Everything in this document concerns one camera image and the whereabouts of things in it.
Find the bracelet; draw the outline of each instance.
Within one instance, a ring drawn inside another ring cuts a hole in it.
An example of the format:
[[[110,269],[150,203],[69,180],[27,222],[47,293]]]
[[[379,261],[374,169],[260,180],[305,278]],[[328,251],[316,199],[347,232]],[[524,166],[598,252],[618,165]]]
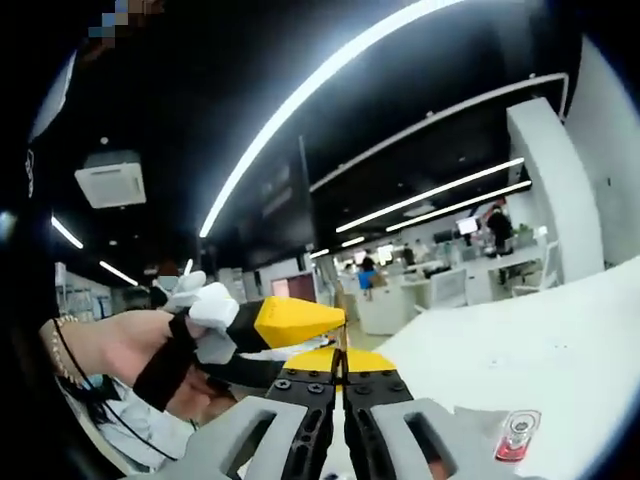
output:
[[[64,342],[64,339],[60,338],[60,332],[62,330],[62,326],[65,323],[76,323],[76,322],[79,322],[79,320],[72,315],[64,315],[59,318],[54,318],[53,321],[55,322],[55,325],[53,328],[53,332],[51,333],[51,344],[52,344],[51,349],[53,351],[53,359],[56,363],[56,367],[58,367],[58,371],[60,371],[60,373],[64,378],[66,378],[67,380],[69,380],[70,382],[76,385],[81,385],[82,379],[78,379],[77,377],[72,375],[71,372],[69,372],[69,369],[67,369],[66,365],[62,361],[61,350],[62,349],[67,350],[67,345]]]

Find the white table surface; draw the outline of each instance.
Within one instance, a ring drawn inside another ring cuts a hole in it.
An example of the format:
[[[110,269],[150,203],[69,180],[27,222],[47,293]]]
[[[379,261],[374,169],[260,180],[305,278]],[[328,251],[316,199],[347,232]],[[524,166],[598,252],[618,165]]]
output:
[[[417,271],[419,269],[423,269],[423,270],[436,270],[438,268],[442,268],[444,267],[445,264],[442,260],[429,260],[428,262],[424,262],[424,263],[417,263],[415,265],[409,265],[407,268],[404,269],[405,272],[414,272]]]
[[[496,258],[478,257],[475,260],[462,262],[461,267],[469,270],[497,270],[511,267],[520,263],[532,262],[544,257],[544,249],[538,245],[516,249],[511,255]]]
[[[423,313],[378,351],[414,397],[450,411],[539,410],[540,428],[517,472],[580,478],[638,393],[640,257],[535,295]],[[334,439],[334,455],[342,442]]]

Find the black wrist strap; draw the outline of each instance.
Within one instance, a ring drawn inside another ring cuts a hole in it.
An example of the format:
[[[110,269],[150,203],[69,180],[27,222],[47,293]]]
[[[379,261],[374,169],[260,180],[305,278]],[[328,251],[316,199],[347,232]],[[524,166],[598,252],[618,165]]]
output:
[[[169,329],[172,337],[151,357],[133,384],[133,392],[160,411],[167,408],[184,381],[197,348],[187,329],[186,311],[171,319]]]

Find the ceiling light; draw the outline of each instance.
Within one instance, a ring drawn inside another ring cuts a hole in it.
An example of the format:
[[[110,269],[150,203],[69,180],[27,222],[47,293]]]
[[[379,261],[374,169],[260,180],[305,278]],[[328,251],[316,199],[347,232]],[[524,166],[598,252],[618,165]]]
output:
[[[189,275],[191,273],[191,269],[193,268],[193,258],[187,260],[187,265],[184,267],[183,275]]]
[[[122,273],[120,270],[118,270],[117,268],[112,267],[111,265],[109,265],[107,262],[103,262],[102,260],[100,260],[100,266],[102,268],[104,268],[105,270],[110,271],[111,273],[113,273],[116,277],[120,277],[121,279],[123,279],[125,282],[129,282],[131,285],[133,285],[134,287],[138,286],[138,282],[136,282],[133,278],[126,276],[124,273]]]
[[[411,220],[407,220],[406,222],[400,222],[395,225],[391,225],[390,227],[387,227],[387,232],[392,232],[394,230],[398,230],[399,228],[413,225],[414,223],[419,223],[433,217],[439,217],[440,215],[453,212],[454,210],[457,210],[459,208],[468,207],[469,205],[473,205],[474,203],[480,203],[485,200],[489,200],[490,198],[498,197],[500,195],[504,195],[505,193],[512,192],[513,190],[518,190],[519,188],[528,187],[529,185],[531,185],[531,180],[527,180],[526,182],[516,183],[515,185],[511,185],[510,187],[501,188],[500,190],[496,190],[495,192],[486,193],[484,195],[480,195],[479,197],[472,198],[471,200],[466,200],[464,202],[451,205],[450,207],[441,208],[440,210],[436,210],[435,212],[427,213],[426,215],[422,215],[421,217],[412,218]]]
[[[271,137],[273,137],[293,112],[318,88],[347,63],[387,35],[429,13],[461,1],[462,0],[420,0],[376,23],[331,55],[280,105],[278,110],[276,110],[273,116],[262,127],[260,132],[258,132],[258,135],[253,139],[249,148],[247,148],[242,157],[240,157],[240,160],[234,167],[231,175],[229,175],[229,178],[227,178],[211,210],[207,214],[207,218],[200,229],[200,237],[204,238],[209,234],[213,222],[220,214],[231,192],[233,192],[240,178],[242,178],[267,142],[269,142]]]
[[[67,240],[69,240],[69,242],[71,243],[71,245],[73,245],[76,248],[83,248],[84,245],[82,245],[82,242],[80,240],[78,240],[75,236],[73,236],[73,234],[67,230],[65,228],[64,225],[62,225],[58,219],[56,217],[54,217],[53,215],[51,216],[51,225],[53,225],[53,227],[58,230],[62,236],[64,238],[66,238]]]
[[[309,255],[309,258],[318,258],[318,257],[321,257],[322,255],[326,255],[327,253],[329,253],[329,249],[325,248],[324,250],[318,250],[317,252],[313,252],[311,255]]]
[[[336,228],[336,232],[337,233],[341,233],[344,231],[347,231],[357,225],[363,224],[365,222],[368,222],[369,220],[373,220],[374,218],[378,218],[381,217],[382,215],[386,215],[387,213],[390,212],[394,212],[400,208],[406,207],[407,205],[411,205],[412,203],[416,203],[419,202],[420,200],[424,200],[425,198],[429,198],[432,197],[434,195],[437,195],[438,193],[442,193],[445,192],[447,190],[450,190],[454,187],[460,186],[460,185],[464,185],[465,183],[469,183],[472,182],[473,180],[477,180],[478,178],[482,178],[485,177],[487,175],[491,175],[492,173],[495,172],[499,172],[500,170],[504,170],[505,168],[509,168],[512,167],[514,165],[519,165],[521,163],[524,163],[524,158],[516,158],[515,160],[511,160],[509,162],[505,162],[502,163],[500,165],[497,165],[495,167],[491,167],[491,168],[487,168],[486,170],[482,170],[481,172],[478,173],[474,173],[473,175],[468,175],[466,177],[463,177],[459,180],[455,180],[453,182],[447,183],[445,185],[442,185],[440,187],[436,187],[432,190],[427,190],[426,192],[423,192],[419,195],[416,195],[414,197],[408,198],[406,200],[403,200],[402,202],[398,202],[395,203],[393,205],[390,205],[386,208],[383,208],[382,210],[378,210],[377,212],[373,212],[370,213],[369,215],[365,215],[362,218],[358,218],[357,220],[354,220],[352,222],[346,223],[344,225],[342,225],[341,227]]]
[[[349,240],[348,242],[344,242],[342,244],[343,247],[350,247],[351,245],[355,245],[356,243],[364,242],[364,237],[354,238],[353,240]]]

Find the black ceiling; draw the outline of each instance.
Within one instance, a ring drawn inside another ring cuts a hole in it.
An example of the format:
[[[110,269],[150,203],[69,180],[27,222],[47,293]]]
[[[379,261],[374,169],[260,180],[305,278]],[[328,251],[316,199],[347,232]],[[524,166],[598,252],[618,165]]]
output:
[[[193,256],[197,233],[229,172],[262,125],[330,54],[404,1],[166,1],[129,38],[76,64],[61,114],[35,145],[47,157],[59,219],[85,244],[64,240],[70,270],[104,283],[104,259],[144,281],[146,266]],[[580,37],[546,2],[462,2],[408,25],[348,64],[290,118],[264,155],[303,136],[314,183],[375,144],[468,98],[566,72],[575,84]],[[381,222],[336,236],[337,226],[509,156],[506,106],[546,96],[525,89],[427,127],[313,194],[320,246],[377,234]],[[101,137],[109,143],[102,145]],[[101,150],[140,153],[147,203],[93,210],[73,172]],[[506,185],[495,175],[434,199],[446,206]],[[233,218],[233,205],[223,216]],[[220,235],[229,221],[216,223]],[[109,245],[116,240],[116,246]]]

